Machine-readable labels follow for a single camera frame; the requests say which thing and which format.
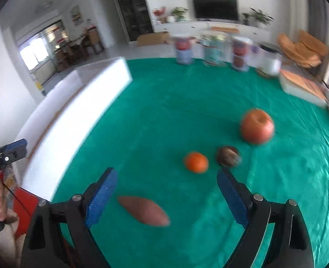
green tablecloth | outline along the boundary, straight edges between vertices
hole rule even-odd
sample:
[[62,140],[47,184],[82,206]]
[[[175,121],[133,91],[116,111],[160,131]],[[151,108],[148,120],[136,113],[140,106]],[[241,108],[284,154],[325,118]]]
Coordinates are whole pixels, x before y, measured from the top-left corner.
[[[242,164],[238,181],[267,200],[300,205],[317,268],[329,261],[329,113],[285,94],[254,70],[238,73],[191,66],[174,59],[128,61],[133,82],[92,130],[69,166],[54,201],[82,193],[111,166],[119,184],[92,233],[113,268],[223,267],[243,228],[233,220],[216,183],[217,147],[232,145]],[[271,115],[276,133],[263,146],[239,134],[250,108]],[[205,174],[186,170],[190,151],[206,155]],[[118,195],[146,197],[170,216],[168,228],[143,225],[118,203]],[[254,267],[260,267],[270,226]]]

black television screen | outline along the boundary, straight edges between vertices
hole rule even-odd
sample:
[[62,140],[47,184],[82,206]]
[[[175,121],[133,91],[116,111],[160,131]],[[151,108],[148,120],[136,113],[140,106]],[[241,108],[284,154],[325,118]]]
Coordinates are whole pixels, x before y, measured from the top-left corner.
[[197,19],[239,21],[238,0],[193,0]]

green plant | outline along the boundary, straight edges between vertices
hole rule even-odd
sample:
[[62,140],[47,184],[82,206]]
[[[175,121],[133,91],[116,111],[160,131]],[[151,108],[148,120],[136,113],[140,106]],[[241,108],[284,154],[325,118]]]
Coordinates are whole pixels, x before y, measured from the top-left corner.
[[241,13],[241,15],[244,16],[244,19],[245,19],[245,20],[249,19],[249,17],[251,16],[250,13]]
[[184,7],[175,7],[171,14],[173,16],[176,16],[178,18],[178,20],[184,20],[184,16],[185,14],[189,11],[189,9],[184,8]]
[[274,18],[268,14],[264,14],[260,9],[258,11],[253,8],[250,9],[252,10],[250,15],[254,17],[256,21],[264,23],[265,25],[270,25],[270,23],[274,21]]

gray curtain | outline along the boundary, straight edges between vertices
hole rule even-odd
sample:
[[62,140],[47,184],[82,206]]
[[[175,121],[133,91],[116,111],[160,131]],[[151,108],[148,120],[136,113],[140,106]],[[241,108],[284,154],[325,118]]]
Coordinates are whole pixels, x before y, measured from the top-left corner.
[[[308,33],[329,47],[329,4],[327,0],[308,0]],[[321,77],[326,72],[329,56],[318,67],[308,71]]]

white cabinet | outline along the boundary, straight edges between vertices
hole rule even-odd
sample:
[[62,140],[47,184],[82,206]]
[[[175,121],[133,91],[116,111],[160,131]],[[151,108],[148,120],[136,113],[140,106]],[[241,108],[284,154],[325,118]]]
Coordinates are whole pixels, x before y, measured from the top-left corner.
[[203,30],[209,30],[211,27],[237,28],[241,36],[248,37],[254,42],[270,42],[271,39],[270,31],[234,23],[183,21],[153,26],[154,32],[168,31],[172,36],[199,36]]

